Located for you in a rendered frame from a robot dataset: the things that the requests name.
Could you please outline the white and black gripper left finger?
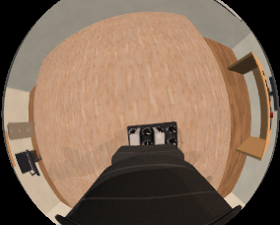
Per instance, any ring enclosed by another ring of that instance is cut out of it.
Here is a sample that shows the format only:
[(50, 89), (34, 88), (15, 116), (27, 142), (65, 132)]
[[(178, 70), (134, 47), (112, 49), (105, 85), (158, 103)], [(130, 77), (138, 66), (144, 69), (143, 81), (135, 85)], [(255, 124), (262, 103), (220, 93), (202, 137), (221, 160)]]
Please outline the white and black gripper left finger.
[[(142, 130), (142, 128), (137, 128), (135, 133), (129, 135), (130, 145), (141, 145), (142, 144), (141, 130)], [(139, 138), (139, 134), (140, 134), (140, 138)]]

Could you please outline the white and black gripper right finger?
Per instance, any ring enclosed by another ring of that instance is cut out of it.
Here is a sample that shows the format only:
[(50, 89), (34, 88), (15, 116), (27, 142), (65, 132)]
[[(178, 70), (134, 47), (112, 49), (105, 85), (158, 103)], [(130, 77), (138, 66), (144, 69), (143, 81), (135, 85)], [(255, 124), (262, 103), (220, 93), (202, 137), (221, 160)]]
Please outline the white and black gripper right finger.
[(152, 128), (152, 141), (153, 144), (165, 144), (165, 133), (159, 132), (156, 127)]

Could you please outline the black square box with knobs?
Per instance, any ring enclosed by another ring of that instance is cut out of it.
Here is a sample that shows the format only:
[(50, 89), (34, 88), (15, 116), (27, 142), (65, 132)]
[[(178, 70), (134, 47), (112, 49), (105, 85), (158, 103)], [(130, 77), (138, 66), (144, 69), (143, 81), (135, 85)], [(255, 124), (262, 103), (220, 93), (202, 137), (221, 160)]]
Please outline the black square box with knobs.
[(156, 127), (159, 132), (165, 133), (165, 143), (172, 143), (175, 144), (177, 147), (177, 124), (175, 121), (127, 126), (129, 145), (130, 145), (129, 135), (135, 133), (137, 128), (141, 128), (141, 127), (143, 133), (143, 141), (141, 145), (154, 145), (151, 138), (151, 127)]

